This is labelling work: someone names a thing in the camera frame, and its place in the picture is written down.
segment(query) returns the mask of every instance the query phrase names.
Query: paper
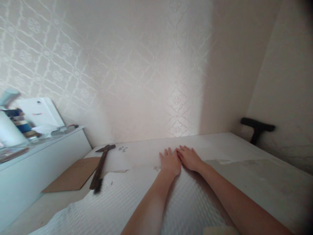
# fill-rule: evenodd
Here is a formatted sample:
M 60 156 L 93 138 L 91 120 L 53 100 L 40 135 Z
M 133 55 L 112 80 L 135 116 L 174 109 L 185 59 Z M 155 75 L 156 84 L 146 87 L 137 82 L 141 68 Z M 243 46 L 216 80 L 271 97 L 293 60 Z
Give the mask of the paper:
M 53 132 L 57 128 L 58 128 L 57 126 L 53 126 L 53 125 L 50 125 L 50 124 L 45 124 L 45 125 L 33 127 L 32 130 L 34 130 L 34 131 L 36 131 L 36 132 L 38 132 L 40 134 L 51 134 L 51 132 Z
M 42 192 L 80 190 L 97 168 L 99 161 L 99 157 L 84 158 L 76 161 Z

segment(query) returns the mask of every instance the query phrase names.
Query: patterned wallpaper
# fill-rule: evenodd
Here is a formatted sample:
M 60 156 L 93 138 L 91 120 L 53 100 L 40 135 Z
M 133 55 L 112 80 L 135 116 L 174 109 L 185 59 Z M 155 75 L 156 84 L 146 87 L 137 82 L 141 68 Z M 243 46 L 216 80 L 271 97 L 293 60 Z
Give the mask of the patterned wallpaper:
M 312 19 L 304 5 L 282 3 L 247 116 L 276 125 L 259 147 L 313 174 Z M 243 136 L 251 135 L 243 128 Z
M 281 1 L 2 0 L 0 92 L 93 146 L 239 132 Z

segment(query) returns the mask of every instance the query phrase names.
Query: hand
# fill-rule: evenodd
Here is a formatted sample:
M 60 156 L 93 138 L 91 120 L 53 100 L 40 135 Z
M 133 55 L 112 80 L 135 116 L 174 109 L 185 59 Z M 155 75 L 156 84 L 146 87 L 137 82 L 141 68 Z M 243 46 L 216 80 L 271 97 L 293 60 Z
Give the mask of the hand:
M 196 151 L 192 148 L 191 150 L 186 146 L 179 146 L 180 149 L 176 148 L 178 157 L 182 163 L 189 169 L 199 172 L 202 164 L 204 163 L 198 156 Z
M 161 159 L 161 171 L 168 171 L 173 176 L 177 176 L 180 171 L 182 170 L 182 163 L 180 162 L 177 151 L 175 150 L 172 154 L 171 148 L 168 150 L 164 150 L 164 156 L 162 153 L 160 153 L 160 159 Z

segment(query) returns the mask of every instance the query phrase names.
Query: white table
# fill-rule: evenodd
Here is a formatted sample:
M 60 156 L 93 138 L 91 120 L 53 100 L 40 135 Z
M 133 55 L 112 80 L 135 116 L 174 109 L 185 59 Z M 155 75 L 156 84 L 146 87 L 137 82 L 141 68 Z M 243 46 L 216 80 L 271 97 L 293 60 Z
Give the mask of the white table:
M 108 153 L 104 171 L 160 166 L 158 153 L 180 144 L 193 147 L 203 160 L 289 229 L 300 231 L 308 213 L 313 177 L 232 133 L 116 144 Z M 100 157 L 95 151 L 101 147 L 86 157 Z M 1 234 L 28 234 L 44 226 L 56 212 L 84 198 L 91 179 L 79 191 L 45 194 Z

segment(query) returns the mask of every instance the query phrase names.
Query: paper towel roll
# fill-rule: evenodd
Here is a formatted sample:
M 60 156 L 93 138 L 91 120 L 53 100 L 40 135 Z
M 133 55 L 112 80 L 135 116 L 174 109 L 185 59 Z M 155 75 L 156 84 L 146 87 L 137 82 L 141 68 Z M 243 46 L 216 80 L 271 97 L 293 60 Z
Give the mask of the paper towel roll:
M 0 111 L 0 141 L 6 147 L 27 143 L 27 139 L 3 111 Z

